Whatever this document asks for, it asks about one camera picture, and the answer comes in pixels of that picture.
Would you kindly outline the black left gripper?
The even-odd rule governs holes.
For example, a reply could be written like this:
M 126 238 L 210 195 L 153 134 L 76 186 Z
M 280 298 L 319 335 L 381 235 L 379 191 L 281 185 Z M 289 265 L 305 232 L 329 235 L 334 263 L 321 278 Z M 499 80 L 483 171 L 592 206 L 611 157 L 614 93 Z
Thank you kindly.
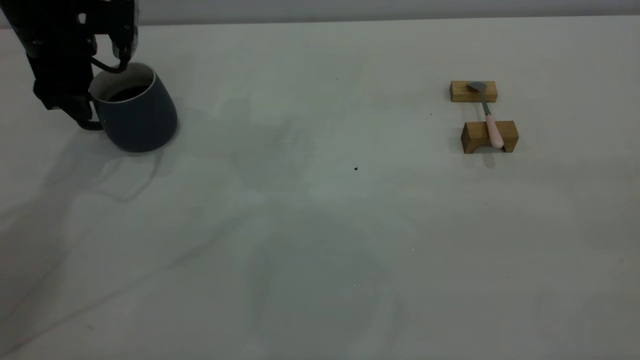
M 47 110 L 62 110 L 78 125 L 96 125 L 87 89 L 57 84 L 89 84 L 96 35 L 107 35 L 118 68 L 126 68 L 138 45 L 137 0 L 3 0 L 1 11 L 26 51 L 33 92 Z

